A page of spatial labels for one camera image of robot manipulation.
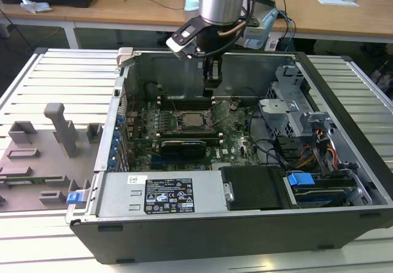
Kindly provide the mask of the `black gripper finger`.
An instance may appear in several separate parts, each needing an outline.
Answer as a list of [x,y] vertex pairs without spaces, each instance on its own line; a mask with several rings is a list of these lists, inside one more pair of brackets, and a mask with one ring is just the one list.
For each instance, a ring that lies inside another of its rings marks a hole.
[[203,59],[203,96],[210,98],[213,90],[222,82],[222,57],[207,57]]

